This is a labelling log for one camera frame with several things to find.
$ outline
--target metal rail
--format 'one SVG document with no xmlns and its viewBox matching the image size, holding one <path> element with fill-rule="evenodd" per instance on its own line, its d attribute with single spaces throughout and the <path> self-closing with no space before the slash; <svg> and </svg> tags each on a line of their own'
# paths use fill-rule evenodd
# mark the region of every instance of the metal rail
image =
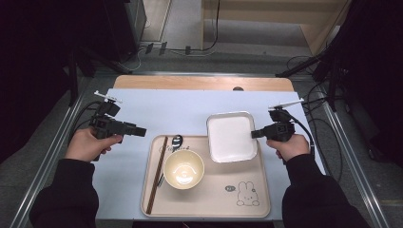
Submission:
<svg viewBox="0 0 403 228">
<path fill-rule="evenodd" d="M 320 86 L 319 88 L 320 90 L 325 91 L 322 86 Z M 365 205 L 367 206 L 374 226 L 376 228 L 389 228 L 390 225 L 386 220 L 382 208 L 380 207 L 380 203 L 374 193 L 373 188 L 371 187 L 367 177 L 365 176 L 364 171 L 361 168 L 361 165 L 355 155 L 355 152 L 350 144 L 347 135 L 345 134 L 337 113 L 333 112 L 332 108 L 330 108 L 328 104 L 325 104 L 323 107 L 333 127 L 333 130 L 337 135 L 337 139 L 340 142 L 343 155 L 351 169 L 353 178 L 355 179 L 355 183 L 358 187 L 359 192 L 361 193 L 361 197 L 363 198 Z"/>
<path fill-rule="evenodd" d="M 39 191 L 44 187 L 45 182 L 48 179 L 48 175 L 50 173 L 51 168 L 56 162 L 57 155 L 60 153 L 60 150 L 63 146 L 65 139 L 67 138 L 68 131 L 72 125 L 75 115 L 79 111 L 79 107 L 81 102 L 83 101 L 83 91 L 89 84 L 90 79 L 82 78 L 80 81 L 79 91 L 82 91 L 77 98 L 77 101 L 71 106 L 60 124 L 59 129 L 56 132 L 56 135 L 48 149 L 47 154 L 44 157 L 44 160 L 41 163 L 41 166 L 38 169 L 38 172 L 35 175 L 30 187 L 25 194 L 23 201 L 18 208 L 17 214 L 14 217 L 14 220 L 11 223 L 10 228 L 23 228 L 27 226 L 27 222 L 29 219 L 29 210 L 35 200 L 36 195 L 38 195 Z"/>
</svg>

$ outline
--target white square plate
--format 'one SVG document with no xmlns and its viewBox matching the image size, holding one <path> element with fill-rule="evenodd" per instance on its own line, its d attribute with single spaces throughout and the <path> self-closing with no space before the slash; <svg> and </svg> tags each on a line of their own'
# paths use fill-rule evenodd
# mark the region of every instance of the white square plate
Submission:
<svg viewBox="0 0 403 228">
<path fill-rule="evenodd" d="M 252 139 L 254 130 L 253 117 L 248 112 L 211 115 L 207 120 L 211 159 L 214 162 L 239 162 L 255 158 L 258 141 Z"/>
</svg>

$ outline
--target white table surface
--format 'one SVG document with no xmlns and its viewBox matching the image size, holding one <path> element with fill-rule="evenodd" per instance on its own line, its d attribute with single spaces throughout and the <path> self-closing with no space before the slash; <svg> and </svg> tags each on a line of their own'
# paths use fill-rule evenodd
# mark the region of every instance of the white table surface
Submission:
<svg viewBox="0 0 403 228">
<path fill-rule="evenodd" d="M 247 111 L 254 118 L 255 128 L 261 129 L 273 123 L 268 113 L 269 105 L 299 99 L 296 92 L 267 91 L 110 89 L 108 95 L 124 101 L 117 104 L 121 108 L 115 117 L 117 121 L 136 124 L 147 131 L 145 137 L 125 136 L 122 144 L 114 145 L 111 152 L 94 162 L 96 171 L 93 184 L 100 199 L 97 219 L 210 220 L 149 218 L 142 212 L 144 177 L 152 140 L 163 134 L 206 136 L 207 118 L 212 114 L 225 112 Z M 309 129 L 300 104 L 289 106 L 286 110 Z M 296 133 L 305 135 L 308 140 L 297 124 Z M 259 139 L 272 208 L 266 218 L 252 220 L 280 220 L 282 197 L 290 182 L 282 161 L 278 159 L 274 149 L 265 145 L 265 141 L 265 138 Z M 316 161 L 324 173 L 318 154 Z"/>
</svg>

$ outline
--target handheld controller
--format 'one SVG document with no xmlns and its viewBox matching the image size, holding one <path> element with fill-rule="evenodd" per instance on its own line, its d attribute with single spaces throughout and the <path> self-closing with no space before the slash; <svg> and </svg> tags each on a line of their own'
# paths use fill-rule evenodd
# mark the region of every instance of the handheld controller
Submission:
<svg viewBox="0 0 403 228">
<path fill-rule="evenodd" d="M 287 110 L 283 109 L 285 106 L 294 105 L 301 102 L 303 102 L 303 99 L 300 99 L 299 101 L 296 102 L 279 104 L 273 107 L 269 107 L 270 117 L 275 123 L 267 125 L 260 130 L 252 131 L 251 132 L 252 139 L 261 138 L 265 136 L 267 140 L 287 142 L 296 132 L 294 124 L 291 123 L 291 120 L 293 120 L 294 123 L 297 123 L 308 135 L 310 144 L 310 153 L 313 156 L 315 156 L 314 140 L 308 129 L 299 120 L 293 117 Z"/>
<path fill-rule="evenodd" d="M 95 138 L 100 140 L 112 135 L 135 135 L 140 137 L 145 136 L 145 128 L 138 127 L 134 123 L 119 122 L 111 118 L 116 116 L 116 114 L 120 110 L 120 108 L 115 104 L 115 102 L 117 102 L 116 99 L 99 94 L 98 91 L 96 91 L 95 94 L 106 97 L 107 99 L 107 101 L 104 101 L 99 105 L 99 107 L 95 111 L 95 114 L 91 117 L 91 121 L 89 123 L 89 125 L 93 126 L 97 132 Z"/>
<path fill-rule="evenodd" d="M 291 117 L 288 111 L 282 109 L 281 106 L 276 107 L 275 110 L 269 111 L 273 123 L 267 125 L 260 130 L 252 131 L 252 139 L 266 137 L 267 140 L 274 140 L 280 142 L 287 142 L 291 136 L 296 132 L 294 124 L 291 123 Z"/>
</svg>

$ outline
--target person's right hand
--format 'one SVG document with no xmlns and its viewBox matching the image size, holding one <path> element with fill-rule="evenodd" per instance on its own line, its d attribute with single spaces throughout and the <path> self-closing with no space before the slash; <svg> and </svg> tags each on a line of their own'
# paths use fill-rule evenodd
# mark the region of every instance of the person's right hand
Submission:
<svg viewBox="0 0 403 228">
<path fill-rule="evenodd" d="M 267 145 L 277 150 L 276 154 L 286 162 L 295 156 L 309 154 L 309 145 L 302 135 L 293 135 L 287 142 L 268 140 Z"/>
</svg>

